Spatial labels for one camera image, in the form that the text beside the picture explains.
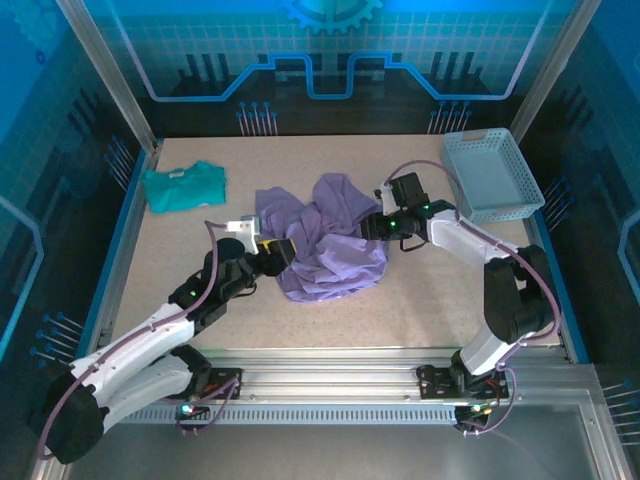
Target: black mounting bracket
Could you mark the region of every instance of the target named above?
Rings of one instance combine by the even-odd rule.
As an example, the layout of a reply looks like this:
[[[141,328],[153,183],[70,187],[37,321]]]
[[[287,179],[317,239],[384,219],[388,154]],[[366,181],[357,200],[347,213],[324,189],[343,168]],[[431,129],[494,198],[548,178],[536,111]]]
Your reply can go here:
[[[416,369],[421,400],[497,400],[509,398],[509,388],[504,372],[491,371],[473,377],[456,366],[438,368],[423,365]]]
[[[238,377],[238,385],[236,386],[233,394],[230,397],[230,400],[238,400],[240,398],[240,389],[242,387],[242,369],[241,368],[212,368],[209,371],[209,381],[200,395],[206,396],[209,392],[220,388],[222,385],[227,383],[233,377]],[[211,400],[224,400],[227,398],[228,391],[222,392],[215,397],[212,397]],[[189,400],[184,401],[185,405],[189,404]],[[208,405],[197,405],[192,407],[190,413],[183,412],[182,409],[178,409],[176,412],[176,420],[178,421],[188,421],[188,420],[196,420],[200,415],[209,411]]]

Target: glass panel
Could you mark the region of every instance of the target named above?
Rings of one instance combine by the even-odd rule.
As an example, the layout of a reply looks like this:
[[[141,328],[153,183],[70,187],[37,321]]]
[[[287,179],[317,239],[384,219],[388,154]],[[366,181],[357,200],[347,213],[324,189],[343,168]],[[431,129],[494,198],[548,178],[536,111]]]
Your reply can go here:
[[[508,126],[575,0],[90,0],[158,136]]]
[[[604,386],[640,382],[639,55],[640,4],[603,0],[521,145],[547,189],[543,217]]]
[[[139,145],[55,2],[0,7],[0,465],[17,479],[32,380],[75,354]]]

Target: gear graphic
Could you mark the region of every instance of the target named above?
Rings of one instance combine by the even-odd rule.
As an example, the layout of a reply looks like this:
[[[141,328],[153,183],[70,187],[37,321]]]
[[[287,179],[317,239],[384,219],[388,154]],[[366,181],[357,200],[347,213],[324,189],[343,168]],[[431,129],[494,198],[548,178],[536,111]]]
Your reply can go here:
[[[300,28],[311,27],[333,35],[347,33],[349,27],[358,28],[362,20],[371,20],[374,8],[382,7],[380,0],[280,0],[289,18],[298,20]]]
[[[22,34],[38,50],[46,50],[58,28],[58,16],[54,0],[8,0],[13,19]]]

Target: blue edge trim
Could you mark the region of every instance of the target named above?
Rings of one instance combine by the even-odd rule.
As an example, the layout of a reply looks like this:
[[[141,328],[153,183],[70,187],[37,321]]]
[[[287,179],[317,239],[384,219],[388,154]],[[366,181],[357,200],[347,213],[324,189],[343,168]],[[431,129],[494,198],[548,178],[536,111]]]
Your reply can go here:
[[[100,305],[102,305],[102,300],[104,299],[104,294],[107,289],[107,281],[109,280],[109,275],[111,275],[111,270],[116,259],[116,252],[118,251],[118,247],[120,247],[120,242],[124,233],[124,226],[125,223],[127,223],[127,216],[129,215],[131,204],[133,203],[133,197],[135,195],[136,186],[140,178],[140,173],[142,171],[142,165],[144,164],[145,157],[145,151],[140,149],[140,154],[138,155],[138,160],[136,161],[136,167],[133,169],[131,181],[129,182],[129,189],[127,190],[124,201],[122,202],[122,208],[120,209],[120,214],[118,215],[116,228],[113,231],[113,237],[111,237],[111,244],[109,245],[109,250],[107,251],[107,257],[104,260],[102,272],[100,273],[100,279],[98,280],[98,285],[96,286],[96,293],[93,296],[93,301],[91,302],[91,307],[89,308],[87,321],[84,325],[84,330],[82,331],[82,337],[80,337],[80,343],[76,352],[76,358],[84,357],[88,353],[89,342],[91,341],[91,336],[93,335],[93,329],[95,328],[96,322],[98,321],[98,311],[100,310]]]
[[[560,307],[562,308],[562,312],[564,314],[564,319],[568,330],[567,333],[571,337],[569,341],[571,341],[571,343],[573,344],[573,349],[576,354],[575,360],[578,363],[590,363],[589,355],[587,354],[587,349],[584,346],[582,334],[580,333],[580,327],[578,327],[576,314],[573,311],[573,306],[571,305],[569,292],[567,292],[567,287],[564,283],[564,279],[562,278],[562,273],[560,272],[560,265],[558,265],[558,259],[551,243],[549,231],[547,230],[547,226],[544,223],[544,219],[542,218],[542,214],[539,210],[534,214],[534,216],[536,219],[538,232],[540,233],[540,239],[542,240],[542,246],[544,247],[544,251],[547,254],[547,260],[549,261],[549,269],[551,270],[553,283],[556,287],[556,293],[558,295],[558,300],[560,301]]]

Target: crumpled purple cloth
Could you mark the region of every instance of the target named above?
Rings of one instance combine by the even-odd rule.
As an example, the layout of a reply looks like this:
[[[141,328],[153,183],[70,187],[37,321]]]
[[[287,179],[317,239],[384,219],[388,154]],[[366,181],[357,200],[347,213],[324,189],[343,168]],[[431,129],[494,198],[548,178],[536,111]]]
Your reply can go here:
[[[297,255],[278,276],[294,302],[342,298],[375,285],[387,266],[385,242],[360,237],[359,222],[380,206],[354,187],[346,175],[328,173],[304,205],[286,190],[256,191],[256,212],[266,238],[291,238]]]

